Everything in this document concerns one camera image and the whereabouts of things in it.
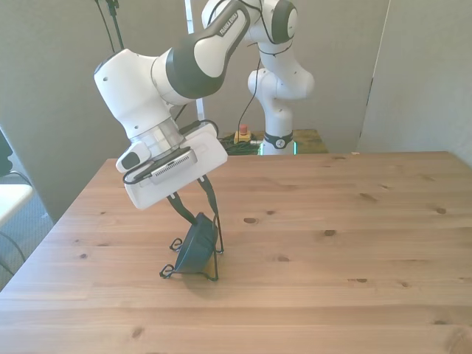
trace ventilation grille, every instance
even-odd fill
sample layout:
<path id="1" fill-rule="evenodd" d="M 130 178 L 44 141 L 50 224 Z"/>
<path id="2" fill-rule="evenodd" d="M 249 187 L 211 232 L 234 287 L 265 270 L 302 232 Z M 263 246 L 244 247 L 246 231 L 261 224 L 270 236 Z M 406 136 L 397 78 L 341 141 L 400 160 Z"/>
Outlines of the ventilation grille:
<path id="1" fill-rule="evenodd" d="M 160 175 L 162 175 L 163 173 L 166 173 L 167 171 L 172 170 L 174 167 L 179 166 L 182 162 L 185 162 L 185 161 L 188 160 L 188 159 L 190 159 L 190 157 L 189 157 L 189 156 L 185 156 L 184 158 L 182 158 L 182 159 L 180 159 L 180 160 L 174 162 L 173 164 L 168 165 L 168 166 L 167 166 L 166 168 L 164 168 L 163 170 L 157 171 L 156 174 L 155 174 L 155 176 L 156 176 L 156 177 L 157 177 L 157 176 L 160 176 Z"/>

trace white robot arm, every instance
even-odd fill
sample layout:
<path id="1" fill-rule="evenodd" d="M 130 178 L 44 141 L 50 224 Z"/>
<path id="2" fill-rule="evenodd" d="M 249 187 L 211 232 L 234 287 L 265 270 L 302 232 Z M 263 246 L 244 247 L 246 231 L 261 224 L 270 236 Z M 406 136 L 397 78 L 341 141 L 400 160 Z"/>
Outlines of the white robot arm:
<path id="1" fill-rule="evenodd" d="M 264 144 L 290 149 L 291 114 L 277 98 L 306 97 L 313 77 L 294 59 L 291 40 L 296 9 L 288 0 L 210 0 L 200 33 L 188 35 L 161 57 L 124 49 L 95 71 L 95 82 L 131 141 L 117 162 L 126 190 L 139 209 L 146 209 L 227 160 L 215 129 L 205 125 L 182 134 L 170 114 L 217 92 L 229 59 L 243 40 L 256 41 L 266 69 L 253 72 L 249 87 L 262 103 L 267 122 Z"/>

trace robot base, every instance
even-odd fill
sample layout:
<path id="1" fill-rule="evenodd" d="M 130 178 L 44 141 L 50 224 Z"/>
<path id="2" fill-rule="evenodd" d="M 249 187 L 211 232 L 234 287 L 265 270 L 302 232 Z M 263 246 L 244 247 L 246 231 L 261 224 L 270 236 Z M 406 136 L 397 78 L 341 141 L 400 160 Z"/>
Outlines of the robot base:
<path id="1" fill-rule="evenodd" d="M 296 143 L 291 141 L 285 148 L 277 149 L 270 142 L 264 140 L 260 146 L 260 155 L 296 155 Z"/>

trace white panel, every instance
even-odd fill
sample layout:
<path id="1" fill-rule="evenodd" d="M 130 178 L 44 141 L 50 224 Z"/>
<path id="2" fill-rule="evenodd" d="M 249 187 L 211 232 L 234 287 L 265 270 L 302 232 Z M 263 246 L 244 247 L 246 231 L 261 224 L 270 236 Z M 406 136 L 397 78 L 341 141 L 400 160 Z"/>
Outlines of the white panel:
<path id="1" fill-rule="evenodd" d="M 135 52 L 160 55 L 187 32 L 183 1 L 119 3 L 123 41 Z M 92 0 L 2 0 L 0 33 L 0 125 L 57 220 L 129 146 L 93 79 L 111 54 L 108 37 Z"/>
<path id="2" fill-rule="evenodd" d="M 192 0 L 194 18 L 201 17 L 206 0 Z M 299 25 L 294 50 L 299 62 L 316 80 L 313 98 L 293 101 L 294 127 L 315 128 L 330 151 L 355 150 L 367 107 L 372 73 L 389 0 L 294 0 Z M 201 23 L 195 23 L 200 30 Z M 205 98 L 207 119 L 221 131 L 235 131 L 251 95 L 249 74 L 256 69 L 256 46 L 241 45 L 229 63 L 223 88 Z M 246 114 L 252 130 L 264 129 L 263 110 L 254 101 Z"/>
<path id="3" fill-rule="evenodd" d="M 472 165 L 472 1 L 392 0 L 359 150 Z"/>

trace wood grain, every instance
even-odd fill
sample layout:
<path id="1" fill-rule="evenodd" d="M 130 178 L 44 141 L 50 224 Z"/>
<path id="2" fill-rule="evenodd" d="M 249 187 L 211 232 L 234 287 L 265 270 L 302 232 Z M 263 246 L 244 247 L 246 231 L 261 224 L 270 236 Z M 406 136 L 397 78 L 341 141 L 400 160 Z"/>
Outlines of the wood grain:
<path id="1" fill-rule="evenodd" d="M 219 282 L 159 278 L 188 225 L 134 209 L 110 160 L 0 293 L 0 353 L 472 353 L 462 162 L 244 156 L 209 177 Z M 197 184 L 180 194 L 211 214 Z"/>

